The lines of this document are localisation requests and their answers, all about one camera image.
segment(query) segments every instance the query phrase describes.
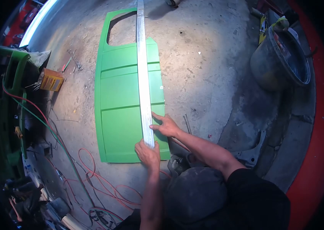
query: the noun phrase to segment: green car door panel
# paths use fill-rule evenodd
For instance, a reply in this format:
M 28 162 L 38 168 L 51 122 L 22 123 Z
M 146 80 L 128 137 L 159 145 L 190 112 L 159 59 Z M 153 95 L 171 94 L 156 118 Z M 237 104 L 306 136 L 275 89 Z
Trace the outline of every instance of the green car door panel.
M 95 124 L 99 155 L 102 162 L 140 162 L 134 145 L 143 137 L 139 106 L 137 44 L 107 44 L 110 21 L 118 14 L 136 8 L 107 13 L 100 37 L 95 71 Z M 159 65 L 158 46 L 146 40 L 152 111 L 164 116 L 164 94 Z M 170 158 L 167 138 L 154 133 L 162 160 Z

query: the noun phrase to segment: metal bracket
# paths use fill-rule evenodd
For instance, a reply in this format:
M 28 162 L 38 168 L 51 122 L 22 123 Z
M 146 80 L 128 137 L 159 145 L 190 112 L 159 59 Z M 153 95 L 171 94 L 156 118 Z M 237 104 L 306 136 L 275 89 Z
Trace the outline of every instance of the metal bracket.
M 149 128 L 152 124 L 152 109 L 150 106 L 148 63 L 146 59 L 144 1 L 138 0 L 137 4 L 138 83 L 141 125 L 144 143 L 148 147 L 154 148 L 154 134 L 153 130 Z
M 263 146 L 263 142 L 266 136 L 266 131 L 261 131 L 260 140 L 256 147 L 250 150 L 239 151 L 239 152 L 231 152 L 231 154 L 239 160 L 245 161 L 245 166 L 254 167 L 258 161 L 260 155 L 260 149 Z

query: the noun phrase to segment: metal bucket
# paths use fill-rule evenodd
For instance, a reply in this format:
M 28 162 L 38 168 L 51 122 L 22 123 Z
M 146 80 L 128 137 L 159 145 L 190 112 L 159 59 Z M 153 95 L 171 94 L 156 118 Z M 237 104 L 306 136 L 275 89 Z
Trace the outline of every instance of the metal bucket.
M 266 38 L 251 56 L 250 67 L 258 84 L 268 91 L 305 86 L 310 82 L 309 62 L 288 31 L 276 34 L 269 27 Z

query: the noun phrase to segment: green hose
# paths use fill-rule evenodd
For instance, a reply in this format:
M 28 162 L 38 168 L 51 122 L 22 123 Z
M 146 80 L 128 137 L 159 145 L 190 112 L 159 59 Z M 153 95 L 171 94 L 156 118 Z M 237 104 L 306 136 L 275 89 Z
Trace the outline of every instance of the green hose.
M 2 80 L 2 86 L 3 86 L 3 88 L 7 91 L 5 85 L 3 84 L 3 80 Z M 51 128 L 50 128 L 50 127 L 49 127 L 49 126 L 48 126 L 44 121 L 42 121 L 39 117 L 37 117 L 34 113 L 32 113 L 29 109 L 27 109 L 27 108 L 26 108 L 22 103 L 18 102 L 14 97 L 11 97 L 11 98 L 12 98 L 16 103 L 18 103 L 22 108 L 24 108 L 26 111 L 28 111 L 30 114 L 32 114 L 35 118 L 37 118 L 40 122 L 42 122 L 42 123 L 43 123 L 43 124 L 44 124 L 44 125 L 45 125 L 45 126 L 46 126 L 50 131 L 51 131 L 51 133 L 54 135 L 54 137 L 56 138 L 56 140 L 58 141 L 58 143 L 61 145 L 61 147 L 62 147 L 63 150 L 65 151 L 65 153 L 66 153 L 66 155 L 67 155 L 67 158 L 68 158 L 69 161 L 71 162 L 72 169 L 74 170 L 76 176 L 78 177 L 78 180 L 80 181 L 80 183 L 81 183 L 81 185 L 82 185 L 82 187 L 83 187 L 85 193 L 87 194 L 88 199 L 90 200 L 90 202 L 91 202 L 91 204 L 93 205 L 93 207 L 95 207 L 93 200 L 91 199 L 91 197 L 90 197 L 88 191 L 86 190 L 84 184 L 83 184 L 82 181 L 81 181 L 80 175 L 79 175 L 79 173 L 77 172 L 77 170 L 76 170 L 76 168 L 75 168 L 75 165 L 74 165 L 74 163 L 72 162 L 72 160 L 71 160 L 71 158 L 70 158 L 69 153 L 66 151 L 65 147 L 61 144 L 61 142 L 60 142 L 58 136 L 57 136 L 57 135 L 56 135 L 56 134 L 51 130 Z

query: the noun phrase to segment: aluminum straight edge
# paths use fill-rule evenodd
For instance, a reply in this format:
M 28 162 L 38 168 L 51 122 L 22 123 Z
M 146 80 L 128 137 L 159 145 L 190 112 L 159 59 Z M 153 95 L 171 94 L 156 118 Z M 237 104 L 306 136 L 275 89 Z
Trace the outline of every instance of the aluminum straight edge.
M 148 63 L 146 59 L 144 1 L 138 0 L 137 4 L 138 84 L 141 125 L 144 143 L 148 147 L 154 148 L 153 130 L 149 128 L 152 124 L 152 111 L 150 107 Z

